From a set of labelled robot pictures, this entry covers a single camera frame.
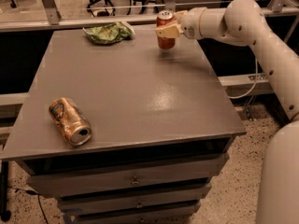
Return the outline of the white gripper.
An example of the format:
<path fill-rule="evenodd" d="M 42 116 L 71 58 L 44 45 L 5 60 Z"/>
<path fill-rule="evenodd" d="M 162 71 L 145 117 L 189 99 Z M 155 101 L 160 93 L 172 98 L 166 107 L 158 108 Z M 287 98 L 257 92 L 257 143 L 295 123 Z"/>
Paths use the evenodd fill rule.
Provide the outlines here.
<path fill-rule="evenodd" d="M 189 11 L 181 10 L 174 14 L 176 21 L 155 28 L 156 35 L 162 38 L 178 38 L 184 34 L 189 39 L 202 39 L 200 20 L 205 7 L 195 7 Z"/>

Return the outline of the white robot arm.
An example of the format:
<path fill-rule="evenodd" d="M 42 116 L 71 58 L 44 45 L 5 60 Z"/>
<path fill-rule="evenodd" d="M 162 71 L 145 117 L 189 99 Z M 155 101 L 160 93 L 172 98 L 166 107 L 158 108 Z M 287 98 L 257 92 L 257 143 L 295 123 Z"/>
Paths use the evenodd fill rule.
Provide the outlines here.
<path fill-rule="evenodd" d="M 256 224 L 299 224 L 299 57 L 269 27 L 254 0 L 226 8 L 195 7 L 156 28 L 161 38 L 212 38 L 248 46 L 290 123 L 271 139 L 263 159 Z"/>

